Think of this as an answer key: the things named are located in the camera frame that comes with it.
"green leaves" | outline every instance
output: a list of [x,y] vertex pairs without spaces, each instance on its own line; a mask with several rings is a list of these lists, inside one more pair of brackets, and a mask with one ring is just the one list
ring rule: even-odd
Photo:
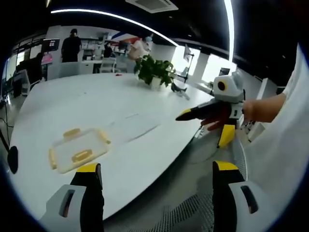
[[138,71],[139,79],[143,80],[146,84],[150,85],[154,76],[161,79],[160,85],[163,83],[168,86],[172,83],[173,77],[170,76],[174,66],[169,61],[154,60],[150,55],[145,55],[143,58],[136,60],[134,67],[134,74]]

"plastic container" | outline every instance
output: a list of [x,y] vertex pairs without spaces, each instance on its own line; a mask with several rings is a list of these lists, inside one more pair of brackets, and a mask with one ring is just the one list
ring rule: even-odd
[[70,130],[49,149],[51,167],[64,174],[108,152],[110,143],[105,133],[99,129],[83,132],[80,129]]

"air conditioner vent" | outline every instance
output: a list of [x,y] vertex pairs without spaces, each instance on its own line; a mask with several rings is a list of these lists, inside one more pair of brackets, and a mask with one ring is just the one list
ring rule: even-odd
[[175,6],[170,0],[126,0],[126,2],[140,7],[152,14],[178,10],[178,7]]

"white flower pot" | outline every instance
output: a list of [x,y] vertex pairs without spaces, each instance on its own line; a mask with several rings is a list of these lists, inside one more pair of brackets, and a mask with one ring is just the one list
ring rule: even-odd
[[159,91],[161,90],[161,78],[154,76],[153,80],[150,83],[150,87],[152,90]]

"person in black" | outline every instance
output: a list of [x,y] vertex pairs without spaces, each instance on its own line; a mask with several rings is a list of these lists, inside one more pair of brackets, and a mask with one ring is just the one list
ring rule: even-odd
[[81,39],[77,36],[77,29],[72,29],[70,37],[63,41],[61,48],[62,63],[77,62],[77,55],[82,48]]
[[105,45],[104,45],[104,58],[109,58],[111,57],[112,55],[112,49],[111,49],[111,43],[110,42],[107,42]]

